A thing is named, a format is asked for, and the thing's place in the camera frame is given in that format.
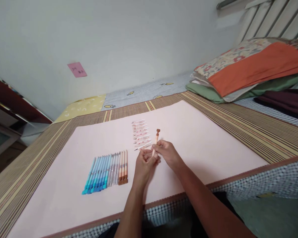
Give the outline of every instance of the orange pillowcase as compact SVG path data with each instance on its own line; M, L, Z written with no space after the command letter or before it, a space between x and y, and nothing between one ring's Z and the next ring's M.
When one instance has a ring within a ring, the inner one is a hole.
M231 64L208 78L222 96L239 89L298 73L298 50L275 42L261 52Z

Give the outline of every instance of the bed sheet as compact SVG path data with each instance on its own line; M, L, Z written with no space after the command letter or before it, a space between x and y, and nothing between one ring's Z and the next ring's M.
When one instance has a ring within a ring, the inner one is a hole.
M186 91L185 85L192 79L191 72L163 78L140 86L107 93L102 111L149 101Z
M191 80L190 74L190 72L187 72L140 86L79 100L69 104L54 123L67 121L77 116L169 96L175 93L182 93L186 91L185 85Z
M236 102L234 102L236 105L240 105L249 109L252 109L254 111L269 115L271 117L277 118L279 120L288 122L290 124L298 126L298 119L294 118L292 116L288 116L278 110L275 110L270 107L263 106L257 102L254 101L254 98L247 98L247 99L241 99Z

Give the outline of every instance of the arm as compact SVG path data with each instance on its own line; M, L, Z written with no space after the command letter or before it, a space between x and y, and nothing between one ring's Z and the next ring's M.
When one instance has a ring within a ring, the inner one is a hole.
M143 193L149 180L150 171L160 162L157 154L151 157L151 152L151 150L141 150L137 157L132 187L115 238L141 237Z
M179 178L209 237L255 237L183 162L172 143L160 140L153 148Z

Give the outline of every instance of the hand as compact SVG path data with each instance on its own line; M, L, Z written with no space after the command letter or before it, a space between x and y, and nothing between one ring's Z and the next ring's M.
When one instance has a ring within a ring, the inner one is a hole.
M181 167L185 165L171 142L160 140L157 144L153 144L152 148L163 156L169 167L174 172L177 172L177 170L181 169Z
M158 154L152 157L152 150L141 150L136 160L135 176L133 177L132 185L137 188L145 188L152 168L160 162Z

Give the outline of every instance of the yellow bed sheet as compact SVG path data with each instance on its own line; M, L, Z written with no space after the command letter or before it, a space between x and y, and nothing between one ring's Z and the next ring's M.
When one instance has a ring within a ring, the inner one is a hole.
M62 114L53 122L62 122L74 117L99 112L102 110L106 94L76 101L67 106Z

